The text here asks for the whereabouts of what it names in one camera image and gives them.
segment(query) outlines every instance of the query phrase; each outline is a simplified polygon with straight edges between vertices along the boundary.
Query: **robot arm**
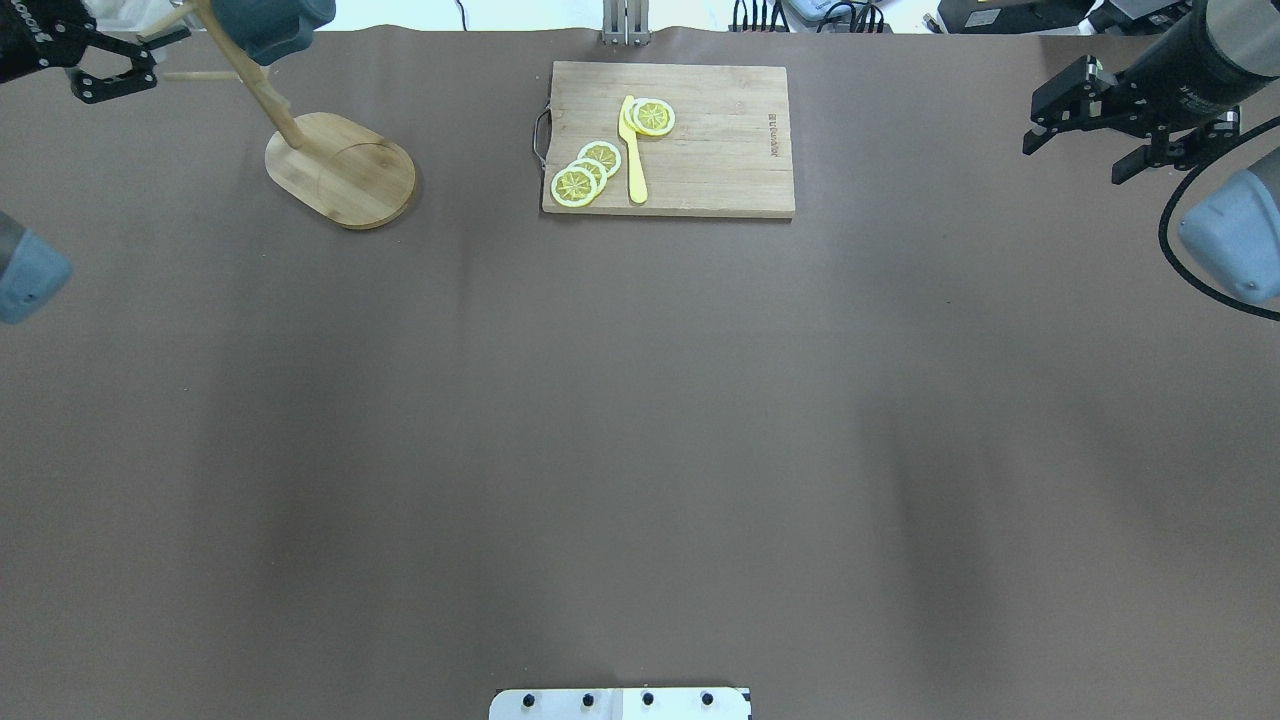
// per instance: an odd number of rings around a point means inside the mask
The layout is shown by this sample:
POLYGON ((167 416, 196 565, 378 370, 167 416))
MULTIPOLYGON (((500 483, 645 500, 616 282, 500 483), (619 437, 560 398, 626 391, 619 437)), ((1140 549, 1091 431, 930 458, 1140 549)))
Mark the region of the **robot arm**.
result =
POLYGON ((65 68, 76 97, 101 102, 155 87, 155 50, 189 36, 189 29, 179 27, 146 42, 125 42, 97 32, 97 20, 81 0, 3 0, 0 83, 45 68, 65 68), (78 65, 90 47, 128 59, 129 69, 109 78, 86 73, 78 65))
POLYGON ((1280 126, 1277 118, 1242 138, 1238 105, 1277 77, 1280 0, 1197 0, 1129 69, 1111 74, 1085 55, 1041 86, 1032 96, 1034 127, 1023 137, 1023 152, 1071 129, 1111 128, 1149 140, 1111 167, 1111 182, 1147 168, 1192 170, 1161 219, 1166 259, 1210 297, 1280 320, 1280 313, 1257 306, 1280 297, 1280 151, 1235 173, 1180 224, 1184 246, 1229 296, 1196 278, 1167 240, 1172 206, 1187 186, 1229 150, 1280 126))
POLYGON ((0 213, 0 322, 20 323, 72 275, 72 264, 18 220, 0 213))
POLYGON ((1110 128, 1151 141, 1112 165, 1112 183, 1147 168, 1188 170, 1235 143, 1239 102, 1277 77, 1280 5, 1199 0, 1129 69, 1111 74, 1085 55, 1041 86, 1023 152, 1066 131, 1110 128))

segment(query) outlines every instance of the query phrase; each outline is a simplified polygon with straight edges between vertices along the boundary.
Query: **metal bracket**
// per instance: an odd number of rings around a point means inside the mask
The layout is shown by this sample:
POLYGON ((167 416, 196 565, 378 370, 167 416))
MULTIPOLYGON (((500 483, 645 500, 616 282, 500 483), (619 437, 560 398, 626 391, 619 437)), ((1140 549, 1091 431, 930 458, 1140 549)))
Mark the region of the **metal bracket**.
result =
POLYGON ((751 720, 750 688, 500 691, 489 720, 751 720))
POLYGON ((1190 170, 1234 147, 1239 136, 1239 108, 1222 113, 1178 140, 1170 140, 1167 132, 1155 132, 1151 145, 1135 147, 1111 165, 1111 183, 1121 184, 1147 168, 1172 165, 1183 172, 1190 170))
POLYGON ((543 169, 543 174, 547 174, 547 152, 550 151, 550 140, 547 141, 547 151, 541 149, 541 138, 539 137, 543 126, 543 118, 547 118, 547 124, 550 126, 552 122, 552 102, 547 101, 547 106, 543 108, 541 113, 538 113, 538 119, 534 120, 534 158, 538 158, 538 167, 543 169))
POLYGON ((191 37, 189 29, 179 27, 151 40, 133 44, 97 32, 93 23, 77 26, 63 20, 55 20, 52 31, 55 36, 67 37, 83 47, 97 47, 99 50, 129 60, 128 72, 108 78, 92 76, 79 69, 79 67, 67 68, 67 78, 70 81, 72 94, 81 102, 86 104, 113 100, 155 87, 156 60, 152 53, 165 45, 191 37))
POLYGON ((605 45, 649 45, 649 0, 604 0, 605 45))

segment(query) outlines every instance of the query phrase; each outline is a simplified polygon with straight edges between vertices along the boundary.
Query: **black cable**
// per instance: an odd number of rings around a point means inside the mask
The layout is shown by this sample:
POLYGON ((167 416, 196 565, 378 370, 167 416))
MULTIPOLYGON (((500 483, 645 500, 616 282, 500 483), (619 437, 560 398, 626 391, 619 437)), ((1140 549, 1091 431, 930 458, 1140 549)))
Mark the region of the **black cable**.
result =
POLYGON ((787 13, 782 9, 782 0, 773 3, 773 18, 769 20, 769 32, 791 32, 791 26, 787 23, 787 13), (778 29, 778 18, 782 19, 782 29, 778 29))
POLYGON ((884 32, 884 10, 876 6, 872 0, 840 0, 840 3, 827 8, 826 14, 822 17, 822 22, 818 23, 818 29, 814 32, 822 32, 822 29, 828 24, 836 26, 841 22, 837 18, 832 18, 832 13, 845 8, 849 8, 849 32, 884 32))
POLYGON ((1196 178, 1198 178, 1201 173, 1207 170, 1210 165, 1221 160, 1236 147, 1244 145, 1245 142, 1249 142, 1251 140, 1276 127, 1280 127, 1280 115, 1271 118, 1270 120, 1262 123, 1261 126, 1242 135, 1240 138, 1235 142, 1235 145, 1228 147, 1225 151, 1215 155, 1213 158, 1210 158, 1204 163, 1197 165, 1192 172, 1187 173, 1187 177, 1183 178, 1183 182, 1178 184, 1178 190, 1175 190, 1174 193, 1169 197, 1169 202, 1165 205, 1165 211, 1161 213, 1160 215, 1160 251, 1165 254, 1165 260, 1169 260, 1169 264, 1174 266, 1174 270, 1176 270, 1178 274, 1181 275, 1184 281, 1187 281, 1196 290, 1203 292, 1204 295, 1212 297, 1213 300, 1217 300, 1219 302, 1226 305, 1228 307, 1239 310, 1240 313, 1248 313, 1249 315, 1257 315, 1258 318, 1266 318, 1267 320, 1280 320, 1280 313, 1276 313, 1275 310, 1267 310, 1266 307, 1258 307, 1257 305, 1249 305, 1248 302, 1240 302, 1239 300, 1231 297, 1230 295, 1219 292, 1212 287, 1207 286, 1204 281, 1196 277, 1196 273, 1187 269, 1187 265, 1183 265, 1183 261, 1178 259, 1178 255, 1174 255, 1174 249, 1169 245, 1169 220, 1172 219, 1174 209, 1178 208, 1178 202, 1183 199, 1183 195, 1187 192, 1187 188, 1189 188, 1192 183, 1196 182, 1196 178))

